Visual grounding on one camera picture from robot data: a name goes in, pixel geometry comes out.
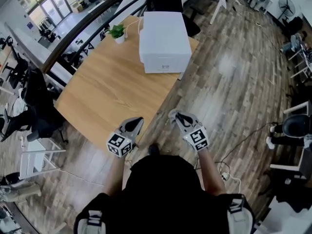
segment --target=shoe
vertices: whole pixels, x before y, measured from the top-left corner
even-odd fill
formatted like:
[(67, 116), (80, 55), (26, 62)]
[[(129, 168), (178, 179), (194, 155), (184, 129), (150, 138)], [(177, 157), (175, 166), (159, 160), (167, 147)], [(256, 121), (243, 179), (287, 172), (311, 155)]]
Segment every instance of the shoe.
[(268, 147), (273, 150), (275, 148), (275, 145), (272, 143), (272, 138), (271, 137), (267, 137), (265, 142), (267, 143)]
[(275, 126), (270, 127), (270, 133), (275, 133)]
[(148, 148), (148, 154), (149, 155), (160, 155), (159, 147), (157, 143), (154, 143), (150, 145)]

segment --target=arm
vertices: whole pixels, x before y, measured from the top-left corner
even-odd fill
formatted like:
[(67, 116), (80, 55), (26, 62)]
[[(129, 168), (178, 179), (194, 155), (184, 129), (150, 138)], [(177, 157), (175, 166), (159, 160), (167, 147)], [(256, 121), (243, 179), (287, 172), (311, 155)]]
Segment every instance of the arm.
[(113, 157), (113, 163), (111, 169), (109, 170), (104, 189), (104, 192), (108, 196), (113, 196), (122, 191), (122, 179), (123, 179), (123, 170), (125, 166), (125, 159), (126, 156), (121, 158), (117, 156)]
[(205, 191), (215, 196), (226, 194), (224, 182), (208, 152), (208, 148), (204, 148), (203, 150), (199, 151), (198, 157)]

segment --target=black shirt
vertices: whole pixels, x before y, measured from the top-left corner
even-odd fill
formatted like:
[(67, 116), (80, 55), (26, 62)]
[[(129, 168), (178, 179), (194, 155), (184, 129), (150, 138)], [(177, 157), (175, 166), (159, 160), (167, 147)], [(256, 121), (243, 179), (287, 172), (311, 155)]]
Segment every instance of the black shirt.
[(126, 188), (109, 197), (99, 194), (80, 213), (102, 211), (106, 233), (228, 234), (228, 195), (203, 191), (194, 167), (179, 156), (147, 156), (131, 168)]

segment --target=white cable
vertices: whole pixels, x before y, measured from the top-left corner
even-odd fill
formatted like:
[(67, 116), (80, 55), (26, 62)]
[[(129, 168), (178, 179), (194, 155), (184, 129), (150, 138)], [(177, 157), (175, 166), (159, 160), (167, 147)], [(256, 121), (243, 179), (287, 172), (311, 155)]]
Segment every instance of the white cable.
[(128, 35), (127, 35), (127, 30), (128, 30), (128, 27), (130, 26), (130, 25), (132, 25), (132, 24), (134, 24), (134, 23), (136, 23), (136, 22), (139, 22), (138, 23), (138, 28), (137, 28), (137, 32), (138, 32), (138, 34), (140, 35), (140, 22), (141, 22), (141, 20), (142, 20), (143, 18), (140, 18), (139, 20), (136, 20), (136, 21), (134, 21), (134, 22), (132, 22), (132, 23), (130, 23), (127, 27), (126, 27), (126, 30), (125, 30), (125, 38), (127, 38), (128, 37)]
[(240, 184), (241, 184), (241, 180), (239, 179), (239, 178), (237, 178), (237, 177), (233, 177), (231, 174), (229, 174), (230, 175), (230, 177), (232, 178), (232, 179), (234, 179), (234, 180), (238, 180), (239, 181), (239, 191), (238, 191), (238, 194), (240, 194)]
[(70, 172), (68, 172), (68, 171), (63, 171), (63, 170), (59, 170), (60, 172), (63, 172), (63, 173), (68, 173), (68, 174), (70, 174), (71, 176), (74, 176), (74, 177), (76, 177), (76, 178), (80, 178), (80, 179), (82, 179), (83, 181), (85, 181), (85, 182), (87, 182), (87, 183), (89, 183), (89, 184), (94, 184), (94, 185), (101, 185), (101, 186), (104, 186), (104, 185), (102, 185), (102, 184), (99, 184), (99, 183), (94, 183), (94, 182), (90, 182), (90, 181), (88, 181), (88, 180), (85, 180), (84, 178), (82, 178), (82, 177), (78, 177), (77, 175), (75, 175), (75, 174), (72, 174), (72, 173), (70, 173)]
[(138, 25), (137, 25), (137, 33), (138, 33), (138, 35), (140, 35), (140, 24), (141, 24), (141, 20), (142, 20), (143, 18), (140, 18), (140, 21), (138, 21)]

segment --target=potted plant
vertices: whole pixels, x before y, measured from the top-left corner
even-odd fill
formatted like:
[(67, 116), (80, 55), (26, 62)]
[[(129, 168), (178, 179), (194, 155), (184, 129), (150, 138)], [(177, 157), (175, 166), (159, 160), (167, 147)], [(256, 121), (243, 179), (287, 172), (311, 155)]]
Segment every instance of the potted plant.
[(123, 43), (125, 41), (125, 33), (123, 32), (124, 29), (123, 24), (118, 26), (114, 25), (108, 33), (112, 35), (117, 43)]

